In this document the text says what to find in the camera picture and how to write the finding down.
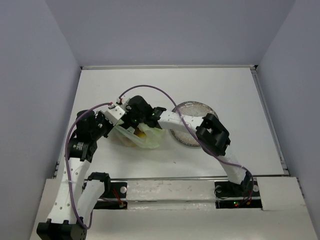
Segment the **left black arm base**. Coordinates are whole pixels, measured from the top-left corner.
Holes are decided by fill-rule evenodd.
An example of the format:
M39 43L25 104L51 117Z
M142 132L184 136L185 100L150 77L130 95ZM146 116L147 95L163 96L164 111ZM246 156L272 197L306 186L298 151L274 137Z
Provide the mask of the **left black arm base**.
M125 210L128 207L127 202L127 182L111 182L109 191L105 191L98 199L94 210Z

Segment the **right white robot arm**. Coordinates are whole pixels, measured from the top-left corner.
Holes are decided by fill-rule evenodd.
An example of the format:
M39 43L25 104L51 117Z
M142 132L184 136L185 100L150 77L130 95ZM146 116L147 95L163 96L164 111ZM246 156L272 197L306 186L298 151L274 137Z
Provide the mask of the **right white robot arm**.
M205 153L220 163L230 182L230 190L235 196L253 191L252 174L230 151L230 133L214 114L183 115L163 107L152 107L140 95L127 100L121 97L117 102L125 110L122 118L124 128L147 126L148 130L175 130L190 134Z

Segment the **yellow fake mango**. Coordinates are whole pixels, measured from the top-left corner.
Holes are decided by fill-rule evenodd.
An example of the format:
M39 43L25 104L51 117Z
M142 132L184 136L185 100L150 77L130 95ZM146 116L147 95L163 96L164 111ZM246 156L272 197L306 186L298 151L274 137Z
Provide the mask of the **yellow fake mango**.
M137 136L140 139L143 139L146 137L146 134L144 132L134 132L134 135Z

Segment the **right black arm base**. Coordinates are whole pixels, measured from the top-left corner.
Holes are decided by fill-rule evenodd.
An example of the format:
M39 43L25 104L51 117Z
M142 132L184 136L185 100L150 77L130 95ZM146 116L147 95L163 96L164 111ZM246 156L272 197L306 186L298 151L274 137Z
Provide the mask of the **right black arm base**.
M260 189L256 180L253 186L250 183L246 193L232 188L232 184L229 181L216 181L214 183L216 209L262 209Z

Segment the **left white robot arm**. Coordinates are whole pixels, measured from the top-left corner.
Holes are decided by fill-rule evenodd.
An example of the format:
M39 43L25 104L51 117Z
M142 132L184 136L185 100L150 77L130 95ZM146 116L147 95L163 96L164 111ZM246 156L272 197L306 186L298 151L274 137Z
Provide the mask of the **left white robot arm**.
M82 110L72 124L65 143L65 166L53 207L45 222L38 223L42 240L84 240L91 228L98 199L110 194L111 180L105 172L86 173L98 148L114 125L102 111Z

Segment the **light green plastic bag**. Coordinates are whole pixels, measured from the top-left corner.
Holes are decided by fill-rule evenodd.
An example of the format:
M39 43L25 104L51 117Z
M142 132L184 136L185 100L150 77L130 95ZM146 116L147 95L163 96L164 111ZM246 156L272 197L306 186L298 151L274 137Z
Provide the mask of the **light green plastic bag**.
M162 144L166 131L159 128L151 128L145 123L139 123L137 127L125 129L117 124L111 131L111 135L125 147L139 147L142 149L156 149Z

